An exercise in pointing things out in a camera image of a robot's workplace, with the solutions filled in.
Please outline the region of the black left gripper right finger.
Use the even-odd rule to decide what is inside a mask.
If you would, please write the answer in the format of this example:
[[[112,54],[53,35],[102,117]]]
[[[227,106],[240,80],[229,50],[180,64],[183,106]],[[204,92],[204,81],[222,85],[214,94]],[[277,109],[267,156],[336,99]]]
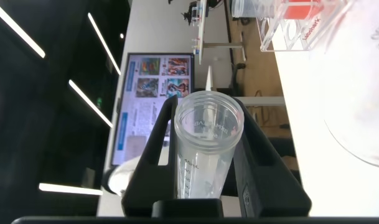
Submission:
[[[233,156],[243,217],[306,217],[312,202],[270,140],[243,110],[243,132]]]

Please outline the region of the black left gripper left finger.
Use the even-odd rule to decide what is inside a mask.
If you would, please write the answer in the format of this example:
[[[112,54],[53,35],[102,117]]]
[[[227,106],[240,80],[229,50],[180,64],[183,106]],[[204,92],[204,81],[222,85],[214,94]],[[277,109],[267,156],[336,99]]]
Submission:
[[[177,136],[170,130],[167,164],[159,165],[167,125],[174,124],[178,99],[168,98],[152,129],[144,152],[127,186],[121,205],[127,217],[150,217],[152,206],[160,200],[177,198]]]

